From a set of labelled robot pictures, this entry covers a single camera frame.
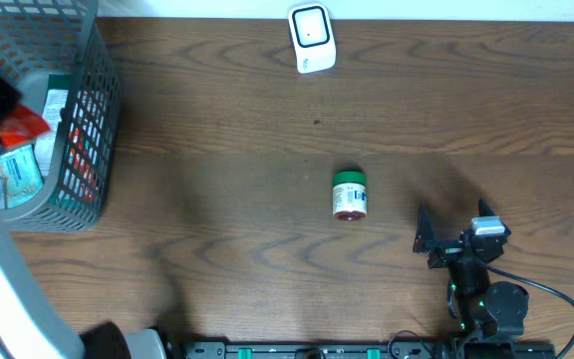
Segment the green lid spice jar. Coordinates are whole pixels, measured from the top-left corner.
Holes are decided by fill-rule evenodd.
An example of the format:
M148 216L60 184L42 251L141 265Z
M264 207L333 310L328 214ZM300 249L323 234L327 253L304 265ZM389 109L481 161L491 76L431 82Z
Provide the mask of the green lid spice jar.
M362 172L337 172L332 178L332 213L339 220L360 220L367 215L366 176Z

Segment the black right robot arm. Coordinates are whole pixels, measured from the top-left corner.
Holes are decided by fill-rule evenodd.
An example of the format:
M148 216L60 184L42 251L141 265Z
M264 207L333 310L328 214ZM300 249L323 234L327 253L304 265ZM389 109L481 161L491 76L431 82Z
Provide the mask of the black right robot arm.
M477 340L510 339L524 332L528 292L511 282L491 282L489 277L490 263L503 255L510 234L483 199L478 202L478 216L457 239L439 239L427 209L418 210L413 252L425 253L430 269L448 270L449 311Z

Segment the green glove package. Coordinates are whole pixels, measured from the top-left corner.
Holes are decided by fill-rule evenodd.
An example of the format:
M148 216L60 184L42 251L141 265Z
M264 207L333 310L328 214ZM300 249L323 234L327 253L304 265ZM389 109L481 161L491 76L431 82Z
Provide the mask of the green glove package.
M34 146L35 159L44 178L50 171L57 130L62 122L61 111L67 103L70 81L70 75L50 74L48 77L48 90L42 118L48 124L50 130L39 136Z

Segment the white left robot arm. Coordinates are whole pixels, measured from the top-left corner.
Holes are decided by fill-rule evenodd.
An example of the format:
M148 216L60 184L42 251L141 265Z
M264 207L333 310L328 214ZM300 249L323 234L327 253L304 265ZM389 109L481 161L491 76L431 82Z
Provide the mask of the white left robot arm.
M0 77L0 123L20 93ZM0 358L170 358L156 330L125 334L113 322L76 332L35 280L0 215Z

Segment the teal tissue pack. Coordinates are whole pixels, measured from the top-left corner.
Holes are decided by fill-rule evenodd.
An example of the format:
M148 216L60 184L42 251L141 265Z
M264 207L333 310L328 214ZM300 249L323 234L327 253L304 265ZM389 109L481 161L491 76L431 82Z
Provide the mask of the teal tissue pack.
M42 175L31 145L0 156L0 209L26 203L42 186Z

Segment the orange snack bag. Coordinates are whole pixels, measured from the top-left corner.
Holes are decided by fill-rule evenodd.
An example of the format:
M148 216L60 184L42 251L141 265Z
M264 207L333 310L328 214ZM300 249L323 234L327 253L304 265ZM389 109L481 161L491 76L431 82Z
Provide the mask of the orange snack bag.
M13 148L27 144L50 130L42 116L24 105L16 105L0 123L0 146Z

